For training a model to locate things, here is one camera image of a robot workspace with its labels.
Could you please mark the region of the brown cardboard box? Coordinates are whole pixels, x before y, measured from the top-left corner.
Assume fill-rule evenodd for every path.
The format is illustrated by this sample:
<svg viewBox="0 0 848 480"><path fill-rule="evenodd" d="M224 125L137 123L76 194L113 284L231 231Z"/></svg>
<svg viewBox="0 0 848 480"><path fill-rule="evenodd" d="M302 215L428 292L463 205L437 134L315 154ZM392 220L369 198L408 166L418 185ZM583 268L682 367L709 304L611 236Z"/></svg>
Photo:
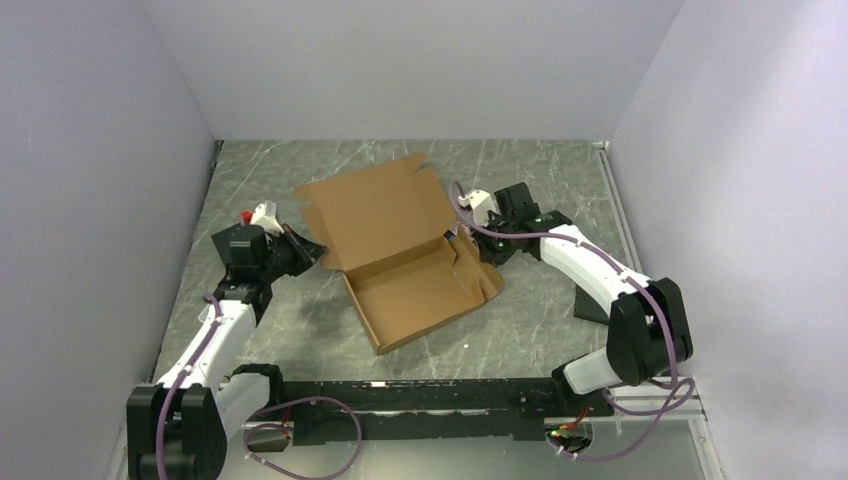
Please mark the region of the brown cardboard box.
<svg viewBox="0 0 848 480"><path fill-rule="evenodd" d="M426 160L412 153L294 190L314 241L328 249L320 263L342 273L376 355L477 310L504 284Z"/></svg>

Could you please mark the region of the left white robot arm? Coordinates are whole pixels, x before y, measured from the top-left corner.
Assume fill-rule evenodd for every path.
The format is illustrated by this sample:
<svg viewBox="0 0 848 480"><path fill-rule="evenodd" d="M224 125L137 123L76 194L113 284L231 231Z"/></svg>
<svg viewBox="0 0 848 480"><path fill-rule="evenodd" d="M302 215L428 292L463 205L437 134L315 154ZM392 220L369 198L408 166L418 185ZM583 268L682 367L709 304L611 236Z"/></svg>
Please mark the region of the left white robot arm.
<svg viewBox="0 0 848 480"><path fill-rule="evenodd" d="M225 274L206 297L199 331L170 370L127 400L132 479L216 479L241 425L254 413L272 420L286 409L278 367L227 369L267 311L273 283L306 272L327 249L276 222L233 224L212 241Z"/></svg>

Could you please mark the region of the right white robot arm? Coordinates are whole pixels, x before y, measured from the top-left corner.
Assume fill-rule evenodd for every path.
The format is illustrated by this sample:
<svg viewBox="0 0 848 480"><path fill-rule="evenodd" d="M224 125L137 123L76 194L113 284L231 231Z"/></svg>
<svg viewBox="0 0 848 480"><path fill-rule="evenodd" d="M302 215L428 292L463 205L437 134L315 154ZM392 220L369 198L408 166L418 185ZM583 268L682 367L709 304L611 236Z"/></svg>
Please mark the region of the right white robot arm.
<svg viewBox="0 0 848 480"><path fill-rule="evenodd" d="M604 346L560 368L563 380L550 391L560 413L578 413L601 389L674 373L692 357L679 286L619 262L563 213L542 211L525 183L494 193L456 192L454 205L484 262L500 266L518 251L531 255L574 282L575 317L606 326Z"/></svg>

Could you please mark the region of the right black rectangular pad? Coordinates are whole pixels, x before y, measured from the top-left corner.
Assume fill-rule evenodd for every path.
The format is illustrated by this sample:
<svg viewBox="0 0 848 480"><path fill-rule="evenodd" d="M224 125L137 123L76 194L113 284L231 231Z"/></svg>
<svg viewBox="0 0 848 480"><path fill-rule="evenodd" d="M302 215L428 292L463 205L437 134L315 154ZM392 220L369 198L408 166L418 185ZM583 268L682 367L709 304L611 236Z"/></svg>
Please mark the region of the right black rectangular pad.
<svg viewBox="0 0 848 480"><path fill-rule="evenodd" d="M573 316L595 324L609 325L609 314L579 286L575 287Z"/></svg>

